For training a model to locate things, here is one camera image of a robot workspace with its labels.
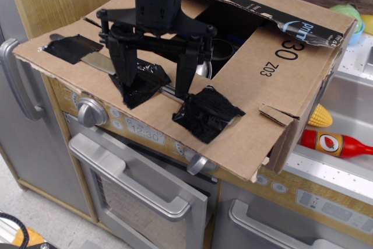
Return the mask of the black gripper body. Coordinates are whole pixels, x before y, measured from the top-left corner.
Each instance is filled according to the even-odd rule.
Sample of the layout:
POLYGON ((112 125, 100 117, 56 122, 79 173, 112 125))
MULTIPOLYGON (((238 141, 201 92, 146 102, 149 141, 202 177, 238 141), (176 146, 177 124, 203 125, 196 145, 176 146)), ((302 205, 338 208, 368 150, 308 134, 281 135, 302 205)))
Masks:
POLYGON ((101 9, 100 42, 113 50, 114 43, 156 52, 191 50, 212 54, 215 27, 187 16, 181 0, 135 0, 128 9, 101 9))

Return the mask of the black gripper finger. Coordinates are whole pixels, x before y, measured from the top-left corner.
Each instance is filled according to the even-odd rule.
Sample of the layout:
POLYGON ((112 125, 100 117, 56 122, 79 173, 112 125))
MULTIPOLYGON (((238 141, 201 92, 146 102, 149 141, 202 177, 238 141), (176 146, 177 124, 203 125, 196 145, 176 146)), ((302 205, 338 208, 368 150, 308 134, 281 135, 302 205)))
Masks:
POLYGON ((201 41, 187 41, 186 48, 180 53, 177 61, 175 95, 184 97, 188 94, 197 66, 204 63, 204 52, 201 41))
POLYGON ((137 73, 137 50, 112 35, 108 36, 108 49, 118 78, 126 86, 132 86, 137 73))

